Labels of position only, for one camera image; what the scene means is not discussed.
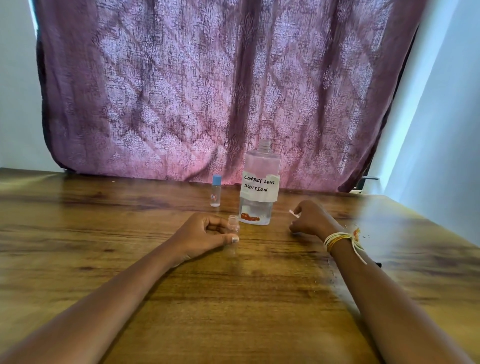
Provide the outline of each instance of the purple curtain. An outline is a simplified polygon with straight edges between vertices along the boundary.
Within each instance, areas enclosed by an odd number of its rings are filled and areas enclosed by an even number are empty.
[[[281,187],[350,188],[424,0],[36,0],[44,128],[89,174],[240,182],[271,138]]]

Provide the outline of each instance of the hand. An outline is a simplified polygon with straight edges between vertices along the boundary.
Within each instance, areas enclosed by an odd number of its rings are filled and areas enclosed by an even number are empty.
[[[293,210],[300,217],[290,225],[291,232],[317,235],[322,241],[334,232],[344,231],[342,226],[323,208],[311,200],[304,200]]]
[[[236,234],[229,234],[228,221],[215,215],[194,213],[164,244],[171,245],[179,262],[195,258],[219,246],[237,243],[240,238]],[[217,231],[219,234],[207,234],[207,230]]]

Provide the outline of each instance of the person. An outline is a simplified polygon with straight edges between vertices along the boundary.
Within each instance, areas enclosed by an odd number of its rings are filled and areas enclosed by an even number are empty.
[[[313,201],[302,201],[294,213],[300,218],[290,225],[292,232],[325,241],[344,231]],[[227,223],[217,216],[193,214],[163,244],[9,349],[0,363],[97,363],[163,274],[239,241],[228,233]],[[364,262],[359,259],[350,240],[337,241],[330,253],[386,363],[472,363],[365,252],[358,251]]]

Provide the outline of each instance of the wooden table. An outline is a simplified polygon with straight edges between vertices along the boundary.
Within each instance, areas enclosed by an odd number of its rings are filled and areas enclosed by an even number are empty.
[[[0,350],[219,208],[206,184],[0,170]],[[480,362],[480,251],[384,196],[281,192],[268,226],[241,225],[236,256],[183,264],[146,297],[105,363],[375,363],[335,264],[288,213],[317,197],[361,228],[370,256]]]

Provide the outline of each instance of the white paper label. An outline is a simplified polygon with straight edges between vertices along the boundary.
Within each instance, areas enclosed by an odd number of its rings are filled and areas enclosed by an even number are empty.
[[[243,171],[240,197],[250,201],[275,202],[279,187],[280,176],[267,174],[265,178],[257,178],[253,173]]]

